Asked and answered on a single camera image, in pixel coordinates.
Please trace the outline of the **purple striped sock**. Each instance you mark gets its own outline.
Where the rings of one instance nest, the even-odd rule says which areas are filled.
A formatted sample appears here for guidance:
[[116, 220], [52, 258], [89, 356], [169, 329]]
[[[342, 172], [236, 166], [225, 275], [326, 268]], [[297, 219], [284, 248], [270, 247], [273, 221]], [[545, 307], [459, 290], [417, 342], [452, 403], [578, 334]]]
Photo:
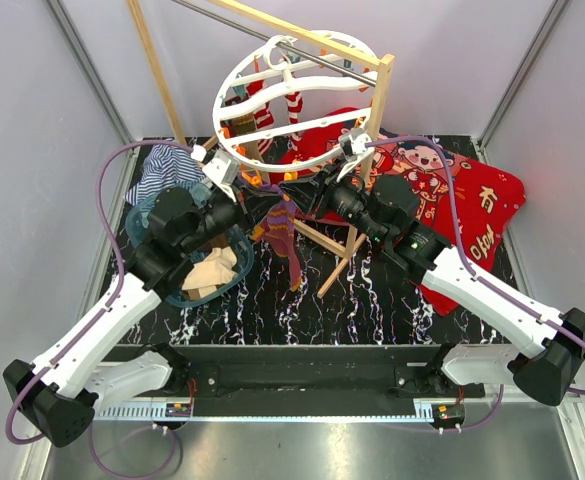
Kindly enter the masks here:
[[263, 178], [260, 172], [253, 169], [246, 169], [244, 165], [240, 167], [239, 178], [255, 188], [260, 188], [263, 185]]

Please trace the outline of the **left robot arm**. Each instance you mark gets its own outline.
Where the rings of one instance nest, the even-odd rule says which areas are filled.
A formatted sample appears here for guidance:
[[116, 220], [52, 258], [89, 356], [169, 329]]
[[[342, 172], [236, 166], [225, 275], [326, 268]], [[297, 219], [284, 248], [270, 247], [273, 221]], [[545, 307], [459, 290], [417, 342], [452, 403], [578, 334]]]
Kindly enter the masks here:
[[12, 400], [5, 425], [10, 442], [22, 414], [56, 447], [78, 439], [97, 411], [138, 393], [161, 390], [168, 396], [187, 386], [186, 360], [166, 347], [144, 355], [138, 366], [126, 363], [111, 375], [95, 369], [122, 335], [175, 293], [194, 267], [192, 254], [233, 227], [249, 232], [279, 201], [276, 191], [241, 181], [229, 189], [212, 187], [197, 201], [190, 190], [161, 191], [147, 213], [148, 229], [131, 256], [119, 266], [112, 286], [77, 324], [31, 362], [15, 359], [3, 371]]

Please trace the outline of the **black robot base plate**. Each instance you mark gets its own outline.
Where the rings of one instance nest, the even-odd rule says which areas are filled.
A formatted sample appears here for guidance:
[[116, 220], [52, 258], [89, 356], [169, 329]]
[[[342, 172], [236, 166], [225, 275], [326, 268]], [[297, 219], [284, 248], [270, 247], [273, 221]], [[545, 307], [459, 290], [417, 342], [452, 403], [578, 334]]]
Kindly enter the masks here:
[[481, 399], [438, 370], [436, 346], [176, 346], [176, 377], [144, 396], [183, 398], [194, 416], [222, 421], [390, 421], [419, 417], [416, 403]]

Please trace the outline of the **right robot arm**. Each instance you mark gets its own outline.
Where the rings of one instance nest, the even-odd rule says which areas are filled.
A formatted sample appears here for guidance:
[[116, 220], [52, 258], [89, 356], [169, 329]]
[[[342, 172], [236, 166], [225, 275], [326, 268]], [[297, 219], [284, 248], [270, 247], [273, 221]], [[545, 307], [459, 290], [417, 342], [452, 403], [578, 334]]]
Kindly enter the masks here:
[[494, 327], [505, 345], [447, 345], [426, 371], [426, 384], [448, 396], [468, 384], [513, 385], [531, 399], [558, 406], [585, 360], [585, 313], [535, 301], [470, 262], [415, 212], [419, 199], [399, 175], [370, 191], [332, 166], [280, 183], [305, 214], [334, 212], [365, 234], [408, 281], [453, 300]]

